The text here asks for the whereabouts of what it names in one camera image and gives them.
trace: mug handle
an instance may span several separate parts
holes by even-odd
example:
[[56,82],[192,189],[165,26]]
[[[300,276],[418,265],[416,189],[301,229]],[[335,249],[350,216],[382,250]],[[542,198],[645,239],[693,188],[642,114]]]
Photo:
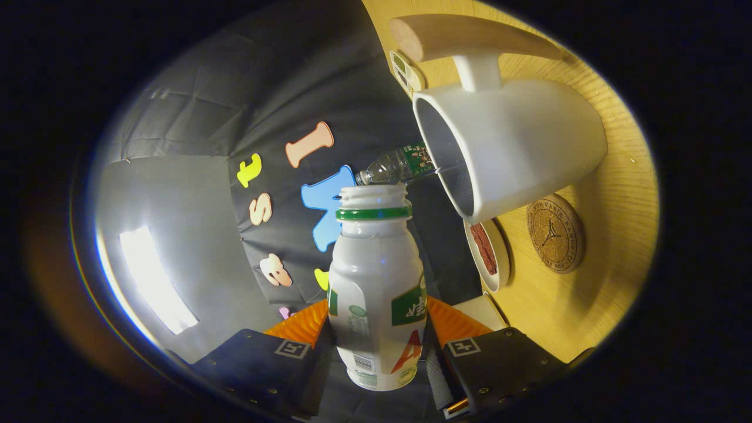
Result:
[[499,55],[527,54],[562,59],[562,52],[543,37],[493,20],[452,14],[420,14],[390,21],[392,36],[416,62],[452,56],[468,91],[502,87]]

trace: red food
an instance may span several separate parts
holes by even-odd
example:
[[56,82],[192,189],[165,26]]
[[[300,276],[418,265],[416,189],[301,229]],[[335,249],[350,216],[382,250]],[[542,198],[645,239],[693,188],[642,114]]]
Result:
[[475,224],[470,227],[470,232],[472,232],[472,238],[481,252],[481,258],[483,259],[483,264],[486,265],[486,270],[488,270],[491,276],[495,275],[496,257],[493,256],[493,248],[491,247],[491,241],[488,239],[486,230],[483,229],[481,224]]

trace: white wall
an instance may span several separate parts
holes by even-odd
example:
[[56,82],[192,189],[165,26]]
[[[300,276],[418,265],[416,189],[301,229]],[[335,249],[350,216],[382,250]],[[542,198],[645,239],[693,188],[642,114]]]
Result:
[[[160,345],[194,363],[238,330],[279,321],[243,251],[225,157],[166,156],[109,164],[97,224],[123,295]],[[120,233],[148,226],[165,270],[199,323],[173,335],[135,291]]]

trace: cork coaster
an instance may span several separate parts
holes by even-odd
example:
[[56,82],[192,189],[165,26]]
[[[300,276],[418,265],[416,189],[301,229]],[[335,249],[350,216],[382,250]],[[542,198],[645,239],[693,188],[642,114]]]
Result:
[[561,196],[551,194],[527,206],[527,229],[543,263],[556,273],[576,269],[585,252],[580,217]]

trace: small white bowl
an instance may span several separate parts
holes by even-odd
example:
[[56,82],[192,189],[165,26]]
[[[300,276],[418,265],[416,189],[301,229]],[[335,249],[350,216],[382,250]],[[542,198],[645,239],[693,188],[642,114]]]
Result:
[[496,224],[493,223],[493,220],[481,222],[481,226],[486,231],[486,236],[488,236],[488,241],[491,244],[493,256],[496,258],[496,274],[491,275],[483,263],[483,257],[481,256],[478,244],[475,243],[475,238],[472,236],[470,224],[466,221],[463,222],[465,223],[465,237],[468,239],[468,245],[473,260],[475,260],[475,266],[478,268],[478,272],[481,274],[481,278],[486,283],[489,291],[497,292],[499,288],[505,286],[509,281],[509,254],[502,234],[499,232]]

